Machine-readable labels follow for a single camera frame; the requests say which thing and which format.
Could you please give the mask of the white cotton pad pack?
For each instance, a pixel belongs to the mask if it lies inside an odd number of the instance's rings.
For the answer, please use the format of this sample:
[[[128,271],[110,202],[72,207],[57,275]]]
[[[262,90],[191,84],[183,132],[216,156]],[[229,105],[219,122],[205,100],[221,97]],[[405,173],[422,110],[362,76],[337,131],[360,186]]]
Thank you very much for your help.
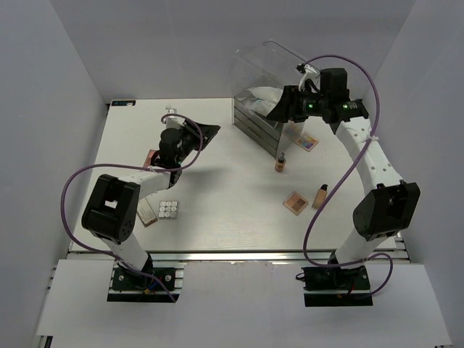
[[[277,104],[282,97],[283,90],[281,88],[274,88],[271,86],[258,86],[248,88],[249,91],[255,98],[262,99],[268,102]]]

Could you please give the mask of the colorful eyeshadow palette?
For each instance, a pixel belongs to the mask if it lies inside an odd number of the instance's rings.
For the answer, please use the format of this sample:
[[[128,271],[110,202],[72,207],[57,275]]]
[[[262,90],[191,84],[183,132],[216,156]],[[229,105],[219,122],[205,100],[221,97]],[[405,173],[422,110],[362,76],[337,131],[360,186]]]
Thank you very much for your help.
[[[318,144],[318,140],[312,137],[308,132],[303,131],[296,139],[295,144],[304,149],[306,152],[311,152]]]

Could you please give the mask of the clear acrylic makeup organizer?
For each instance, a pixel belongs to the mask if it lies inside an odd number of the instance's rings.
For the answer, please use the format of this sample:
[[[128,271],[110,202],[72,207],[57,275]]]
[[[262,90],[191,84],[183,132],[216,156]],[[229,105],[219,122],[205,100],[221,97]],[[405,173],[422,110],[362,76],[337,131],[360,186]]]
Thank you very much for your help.
[[[233,57],[233,124],[273,157],[286,151],[303,131],[302,123],[279,123],[268,115],[283,88],[299,82],[296,66],[304,61],[274,40],[239,49]]]

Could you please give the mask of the pink eyeshadow palette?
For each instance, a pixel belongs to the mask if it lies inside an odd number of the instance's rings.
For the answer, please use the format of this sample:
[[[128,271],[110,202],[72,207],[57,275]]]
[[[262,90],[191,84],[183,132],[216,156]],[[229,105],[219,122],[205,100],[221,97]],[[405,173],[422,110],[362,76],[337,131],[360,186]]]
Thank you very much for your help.
[[[283,206],[296,216],[298,216],[308,204],[308,200],[295,191],[283,201]]]

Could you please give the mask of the brown compact box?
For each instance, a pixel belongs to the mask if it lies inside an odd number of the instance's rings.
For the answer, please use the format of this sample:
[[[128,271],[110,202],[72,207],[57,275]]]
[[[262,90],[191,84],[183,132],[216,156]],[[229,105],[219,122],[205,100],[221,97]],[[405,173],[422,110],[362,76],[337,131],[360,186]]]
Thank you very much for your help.
[[[137,215],[144,227],[148,227],[158,221],[155,211],[146,198],[138,202]]]

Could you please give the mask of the white blue tube pouch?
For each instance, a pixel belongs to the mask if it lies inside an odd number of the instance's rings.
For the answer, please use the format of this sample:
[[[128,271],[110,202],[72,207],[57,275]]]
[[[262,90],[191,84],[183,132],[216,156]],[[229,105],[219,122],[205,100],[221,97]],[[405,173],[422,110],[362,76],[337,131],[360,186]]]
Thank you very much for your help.
[[[250,111],[267,117],[269,113],[272,112],[276,107],[276,104],[271,101],[265,101],[262,99],[250,99],[245,102],[244,107]]]

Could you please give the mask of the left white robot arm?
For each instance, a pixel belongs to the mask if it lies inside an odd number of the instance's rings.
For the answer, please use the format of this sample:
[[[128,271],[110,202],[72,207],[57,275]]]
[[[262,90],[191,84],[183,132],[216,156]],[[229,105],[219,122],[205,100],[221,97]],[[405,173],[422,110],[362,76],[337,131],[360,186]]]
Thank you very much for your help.
[[[170,117],[160,134],[150,166],[131,175],[100,175],[81,218],[83,228],[101,239],[129,270],[128,280],[137,289],[152,284],[152,259],[133,235],[138,203],[158,191],[172,188],[181,176],[182,163],[191,152],[200,152],[218,134],[219,125],[183,123]]]

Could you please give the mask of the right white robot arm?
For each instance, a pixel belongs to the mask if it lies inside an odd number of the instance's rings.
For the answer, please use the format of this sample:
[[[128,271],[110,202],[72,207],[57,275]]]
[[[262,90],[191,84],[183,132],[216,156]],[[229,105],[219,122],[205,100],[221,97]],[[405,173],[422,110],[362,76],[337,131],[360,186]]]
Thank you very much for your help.
[[[302,123],[321,117],[344,145],[360,176],[365,193],[352,213],[354,228],[334,252],[328,282],[344,289],[360,267],[385,240],[406,229],[420,197],[417,183],[406,182],[393,168],[375,136],[377,121],[370,120],[362,100],[351,99],[347,71],[317,71],[309,64],[298,66],[302,78],[297,86],[284,86],[281,99],[267,118],[279,123]]]

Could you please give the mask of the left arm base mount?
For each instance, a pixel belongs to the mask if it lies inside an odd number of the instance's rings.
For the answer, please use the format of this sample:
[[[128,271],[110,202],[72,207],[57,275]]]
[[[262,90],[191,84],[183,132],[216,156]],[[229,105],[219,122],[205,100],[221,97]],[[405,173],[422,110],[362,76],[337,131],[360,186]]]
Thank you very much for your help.
[[[168,265],[151,267],[151,271],[166,287],[168,293],[159,281],[126,270],[114,264],[107,293],[108,302],[127,303],[168,303],[178,300],[183,285],[183,266]]]

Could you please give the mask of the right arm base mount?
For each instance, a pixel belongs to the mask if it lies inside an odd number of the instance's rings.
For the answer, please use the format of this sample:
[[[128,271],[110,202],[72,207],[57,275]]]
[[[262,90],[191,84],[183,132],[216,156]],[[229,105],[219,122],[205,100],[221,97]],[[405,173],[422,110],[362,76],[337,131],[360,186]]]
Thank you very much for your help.
[[[304,285],[306,307],[373,306],[365,266],[353,269],[305,267],[295,278]]]

